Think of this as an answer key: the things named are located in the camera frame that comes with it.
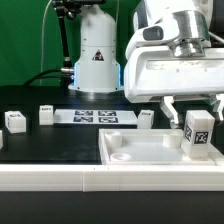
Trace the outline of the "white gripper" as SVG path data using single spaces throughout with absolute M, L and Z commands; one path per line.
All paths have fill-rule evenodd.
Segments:
M 191 36 L 170 19 L 137 30 L 126 48 L 124 93 L 132 103 L 161 99 L 160 108 L 179 127 L 174 98 L 210 96 L 215 118 L 224 121 L 224 48 Z

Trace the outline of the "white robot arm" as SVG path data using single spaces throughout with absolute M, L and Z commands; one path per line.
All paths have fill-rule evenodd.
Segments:
M 175 101 L 206 99 L 224 121 L 224 49 L 209 31 L 214 0 L 140 0 L 126 51 L 124 93 L 132 103 L 158 100 L 173 128 Z M 74 90 L 107 93 L 119 87 L 113 19 L 94 3 L 82 7 L 81 55 Z

